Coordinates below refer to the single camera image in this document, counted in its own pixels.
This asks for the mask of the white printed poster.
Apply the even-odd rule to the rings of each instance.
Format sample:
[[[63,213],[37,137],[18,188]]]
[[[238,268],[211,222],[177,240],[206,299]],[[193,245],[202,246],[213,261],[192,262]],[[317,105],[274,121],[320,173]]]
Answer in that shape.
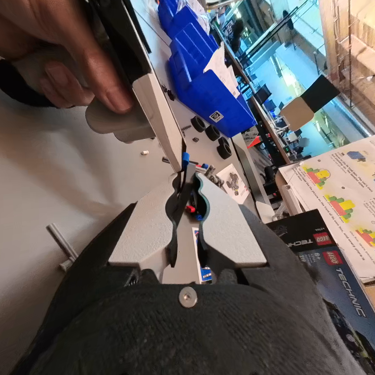
[[[279,168],[306,211],[318,209],[363,283],[375,276],[375,137]]]

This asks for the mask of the person's left hand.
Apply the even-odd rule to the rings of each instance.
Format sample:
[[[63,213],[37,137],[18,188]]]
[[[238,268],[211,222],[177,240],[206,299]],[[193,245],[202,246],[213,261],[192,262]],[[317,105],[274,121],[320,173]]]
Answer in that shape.
[[[100,47],[78,1],[0,1],[1,58],[17,60],[40,42],[64,47],[77,63],[86,86],[63,63],[48,61],[40,79],[44,96],[58,108],[88,106],[94,98],[117,114],[133,99],[108,54]]]

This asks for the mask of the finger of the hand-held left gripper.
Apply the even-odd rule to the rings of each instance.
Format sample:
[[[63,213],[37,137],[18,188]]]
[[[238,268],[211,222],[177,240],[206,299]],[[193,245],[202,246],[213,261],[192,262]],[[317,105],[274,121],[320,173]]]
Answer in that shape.
[[[98,134],[114,134],[123,143],[157,138],[173,170],[181,171],[183,135],[156,75],[148,73],[135,80],[132,89],[136,101],[126,114],[92,101],[86,109],[88,126]]]

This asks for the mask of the white buggy picture booklet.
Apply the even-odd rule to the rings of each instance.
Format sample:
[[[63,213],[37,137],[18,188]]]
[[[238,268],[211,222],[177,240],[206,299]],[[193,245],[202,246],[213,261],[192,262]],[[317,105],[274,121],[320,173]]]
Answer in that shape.
[[[223,181],[222,188],[237,203],[243,204],[250,192],[233,164],[216,174]]]

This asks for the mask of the black office chair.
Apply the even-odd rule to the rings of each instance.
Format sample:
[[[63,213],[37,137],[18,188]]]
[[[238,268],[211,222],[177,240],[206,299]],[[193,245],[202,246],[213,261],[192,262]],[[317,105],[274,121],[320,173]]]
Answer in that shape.
[[[265,193],[267,196],[271,197],[269,198],[270,204],[276,204],[282,201],[282,196],[275,181],[276,173],[273,167],[266,166],[264,168],[264,173],[261,174],[261,176],[264,178],[263,188]]]

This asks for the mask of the black toy set box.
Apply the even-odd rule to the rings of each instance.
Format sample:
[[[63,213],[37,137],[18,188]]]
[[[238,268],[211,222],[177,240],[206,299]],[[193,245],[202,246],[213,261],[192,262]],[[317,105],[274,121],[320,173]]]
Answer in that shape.
[[[315,209],[267,226],[317,276],[335,329],[366,374],[375,374],[375,313],[364,288]]]

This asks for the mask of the toy buggy chassis assembly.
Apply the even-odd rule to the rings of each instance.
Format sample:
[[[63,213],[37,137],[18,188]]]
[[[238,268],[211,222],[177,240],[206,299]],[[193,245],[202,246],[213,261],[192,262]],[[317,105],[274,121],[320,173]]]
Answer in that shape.
[[[191,217],[192,220],[201,222],[206,214],[208,203],[206,203],[204,198],[199,194],[199,190],[201,189],[201,181],[199,180],[199,177],[206,177],[210,182],[219,188],[222,187],[223,181],[216,176],[216,169],[213,165],[204,165],[207,166],[207,168],[203,168],[201,165],[195,165],[196,172],[194,187],[191,192],[190,199],[185,207],[185,212]]]

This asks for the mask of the blue and pink sticker sheet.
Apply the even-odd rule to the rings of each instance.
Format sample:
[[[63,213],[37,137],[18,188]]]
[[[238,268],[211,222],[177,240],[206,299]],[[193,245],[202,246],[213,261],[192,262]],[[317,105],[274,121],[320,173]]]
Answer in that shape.
[[[194,242],[194,250],[195,250],[195,257],[196,257],[196,267],[198,270],[198,278],[199,284],[212,284],[212,272],[209,267],[202,267],[199,262],[198,258],[198,235],[199,235],[199,228],[192,227],[192,235],[193,235],[193,242]]]

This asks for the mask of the blue storage bin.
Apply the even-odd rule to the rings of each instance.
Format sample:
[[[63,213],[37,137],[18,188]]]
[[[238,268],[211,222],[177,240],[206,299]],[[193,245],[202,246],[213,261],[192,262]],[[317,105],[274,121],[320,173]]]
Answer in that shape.
[[[179,101],[222,134],[233,137],[257,125],[244,98],[235,98],[213,71],[191,80],[185,68],[178,73],[172,62],[168,64]]]
[[[199,33],[210,34],[198,21],[198,15],[191,9],[189,5],[184,5],[181,10],[177,10],[178,1],[176,0],[160,0],[157,7],[157,14],[159,17],[162,30],[170,39],[185,28],[188,24],[192,24]]]
[[[199,24],[190,22],[181,29],[171,41],[168,61],[176,90],[186,90],[196,78],[202,76],[217,49],[215,39]]]

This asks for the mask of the light grey plastic axle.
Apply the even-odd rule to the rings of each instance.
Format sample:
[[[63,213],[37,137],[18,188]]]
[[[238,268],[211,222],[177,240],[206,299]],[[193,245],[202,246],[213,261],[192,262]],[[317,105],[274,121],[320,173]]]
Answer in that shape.
[[[72,263],[78,258],[78,254],[75,249],[70,245],[68,240],[63,236],[56,224],[51,223],[46,226],[46,230],[52,236],[54,241],[57,243],[62,252],[67,256],[68,260]]]

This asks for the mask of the white paper sheets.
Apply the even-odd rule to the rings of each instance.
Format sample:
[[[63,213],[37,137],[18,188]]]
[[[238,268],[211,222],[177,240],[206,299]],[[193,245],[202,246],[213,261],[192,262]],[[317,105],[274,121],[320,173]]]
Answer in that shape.
[[[238,90],[238,82],[235,77],[232,66],[227,67],[225,65],[225,47],[222,41],[220,47],[213,53],[208,64],[204,68],[203,72],[212,70],[224,86],[231,92],[231,94],[237,99],[240,96]]]

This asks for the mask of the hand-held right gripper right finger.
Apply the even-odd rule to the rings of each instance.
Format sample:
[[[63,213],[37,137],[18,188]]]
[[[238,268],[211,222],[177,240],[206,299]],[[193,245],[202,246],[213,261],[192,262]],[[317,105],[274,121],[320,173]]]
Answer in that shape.
[[[199,223],[198,258],[210,269],[265,267],[266,257],[240,206],[201,173],[195,190],[203,218]]]

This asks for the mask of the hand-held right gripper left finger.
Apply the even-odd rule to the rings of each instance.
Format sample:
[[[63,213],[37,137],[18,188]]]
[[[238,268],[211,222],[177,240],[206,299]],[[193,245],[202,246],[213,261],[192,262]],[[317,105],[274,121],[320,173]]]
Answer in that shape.
[[[144,195],[134,210],[109,257],[111,266],[166,268],[167,246],[172,240],[173,224],[166,213],[166,204],[175,189],[177,173]]]

